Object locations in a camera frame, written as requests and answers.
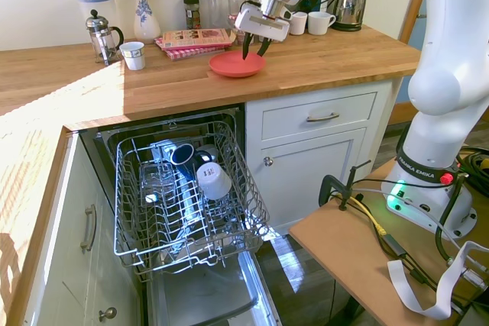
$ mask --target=dishwasher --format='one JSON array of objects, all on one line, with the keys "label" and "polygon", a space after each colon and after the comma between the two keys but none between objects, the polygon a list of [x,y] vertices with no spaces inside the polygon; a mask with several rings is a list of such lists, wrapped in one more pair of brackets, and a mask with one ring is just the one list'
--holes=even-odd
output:
[{"label": "dishwasher", "polygon": [[[241,153],[244,118],[238,106],[80,134],[115,213],[114,253],[143,283],[143,324],[281,325],[254,256],[268,213]],[[215,147],[224,198],[168,162],[180,144]]]}]

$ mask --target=white pot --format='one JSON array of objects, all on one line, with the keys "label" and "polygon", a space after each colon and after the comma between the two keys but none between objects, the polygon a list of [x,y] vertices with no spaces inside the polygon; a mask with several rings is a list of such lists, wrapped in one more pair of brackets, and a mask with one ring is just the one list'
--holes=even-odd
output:
[{"label": "white pot", "polygon": [[145,44],[152,44],[154,39],[161,35],[160,25],[147,0],[136,0],[134,35],[138,41]]}]

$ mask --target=red plate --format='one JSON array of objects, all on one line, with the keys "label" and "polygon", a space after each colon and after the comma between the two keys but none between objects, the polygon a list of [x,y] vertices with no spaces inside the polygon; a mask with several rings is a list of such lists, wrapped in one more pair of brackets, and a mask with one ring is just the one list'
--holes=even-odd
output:
[{"label": "red plate", "polygon": [[232,78],[253,76],[265,66],[265,59],[256,53],[249,53],[243,60],[242,51],[227,51],[214,56],[209,61],[211,69],[221,75]]}]

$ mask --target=red button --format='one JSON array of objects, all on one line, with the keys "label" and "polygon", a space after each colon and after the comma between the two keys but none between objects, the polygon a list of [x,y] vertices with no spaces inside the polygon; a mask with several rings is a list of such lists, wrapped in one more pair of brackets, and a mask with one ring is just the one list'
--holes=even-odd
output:
[{"label": "red button", "polygon": [[440,182],[443,185],[450,185],[453,182],[453,175],[451,173],[443,173],[443,176],[440,177]]}]

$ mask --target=white cable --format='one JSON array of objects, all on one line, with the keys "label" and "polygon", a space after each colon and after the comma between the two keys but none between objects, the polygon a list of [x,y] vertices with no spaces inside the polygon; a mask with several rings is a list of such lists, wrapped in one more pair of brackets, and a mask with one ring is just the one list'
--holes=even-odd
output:
[{"label": "white cable", "polygon": [[[443,233],[445,233],[446,237],[450,240],[450,242],[453,243],[453,245],[455,247],[457,247],[458,250],[460,250],[460,246],[457,244],[457,242],[455,242],[455,239],[453,238],[452,234],[449,232],[448,229],[445,228],[445,226],[443,226],[443,224],[441,224],[439,221],[436,220],[435,217],[433,217],[433,215],[431,215],[430,213],[428,213],[427,211],[424,211],[422,210],[421,208],[418,208],[416,205],[413,205],[412,202],[408,202],[406,199],[404,198],[400,198],[399,196],[397,195],[394,195],[394,194],[391,194],[390,192],[384,192],[384,191],[381,191],[381,190],[377,190],[377,189],[352,189],[352,191],[356,191],[356,192],[362,192],[362,191],[365,191],[365,192],[378,192],[380,194],[384,194],[384,195],[389,195],[389,196],[393,196],[394,198],[396,199],[399,199],[400,201],[402,202],[405,202],[406,204],[408,204],[411,208],[415,208],[416,210],[418,210],[419,212],[423,213],[424,215],[426,215],[429,219],[431,219],[433,221],[433,223],[435,223],[442,231]],[[482,265],[481,263],[478,263],[476,260],[472,259],[471,257],[467,256],[467,259],[469,261],[471,261],[476,267],[478,267],[481,271],[483,271],[484,273],[487,272],[487,267]]]}]

